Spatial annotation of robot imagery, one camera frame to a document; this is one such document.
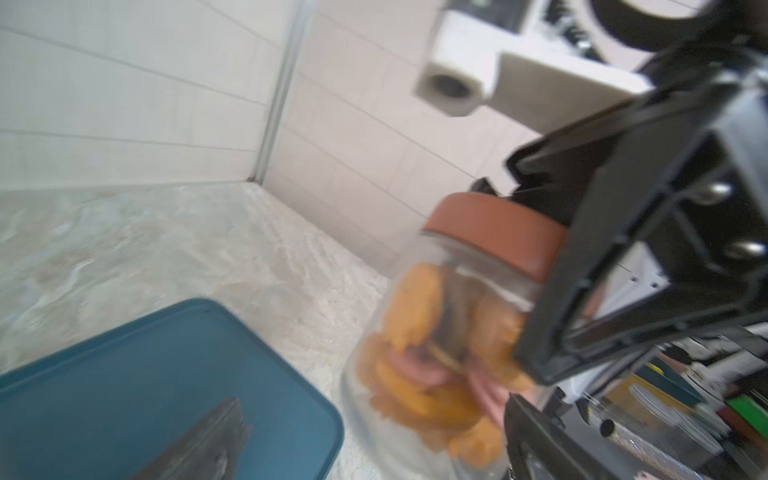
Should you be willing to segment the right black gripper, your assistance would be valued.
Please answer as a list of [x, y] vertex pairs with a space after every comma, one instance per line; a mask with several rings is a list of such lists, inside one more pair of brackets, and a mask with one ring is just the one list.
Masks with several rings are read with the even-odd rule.
[[[552, 384], [640, 348], [767, 318], [767, 53], [695, 41], [644, 67], [651, 91], [518, 149], [514, 201], [568, 234], [519, 339], [502, 351]], [[644, 244], [668, 284], [586, 321]]]

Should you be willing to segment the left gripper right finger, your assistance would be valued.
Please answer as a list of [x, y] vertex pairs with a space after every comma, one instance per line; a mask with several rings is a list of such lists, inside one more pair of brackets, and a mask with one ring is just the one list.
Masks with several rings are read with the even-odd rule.
[[521, 395], [510, 395], [504, 413], [510, 479], [605, 479], [606, 469]]

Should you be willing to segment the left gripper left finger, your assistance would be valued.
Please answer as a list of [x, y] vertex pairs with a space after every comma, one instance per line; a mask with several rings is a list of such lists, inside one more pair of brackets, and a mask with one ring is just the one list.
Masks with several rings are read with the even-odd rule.
[[240, 400], [229, 398], [211, 410], [134, 479], [234, 479], [250, 436]]

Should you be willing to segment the clear jar with red lid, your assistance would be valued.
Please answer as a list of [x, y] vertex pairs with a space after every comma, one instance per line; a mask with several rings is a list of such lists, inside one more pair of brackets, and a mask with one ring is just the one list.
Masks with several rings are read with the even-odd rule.
[[349, 357], [341, 397], [389, 479], [499, 479], [510, 395], [538, 385], [512, 353], [566, 228], [482, 193], [441, 200]]

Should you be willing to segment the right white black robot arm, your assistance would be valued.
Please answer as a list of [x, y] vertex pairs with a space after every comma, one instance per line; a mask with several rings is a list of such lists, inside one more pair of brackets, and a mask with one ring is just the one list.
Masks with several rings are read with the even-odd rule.
[[487, 107], [539, 134], [506, 167], [512, 202], [567, 229], [513, 351], [545, 385], [767, 318], [766, 3], [591, 10], [649, 53], [638, 71], [608, 64], [563, 8], [545, 15], [566, 29], [558, 47], [519, 2], [452, 1], [415, 85], [446, 115]]

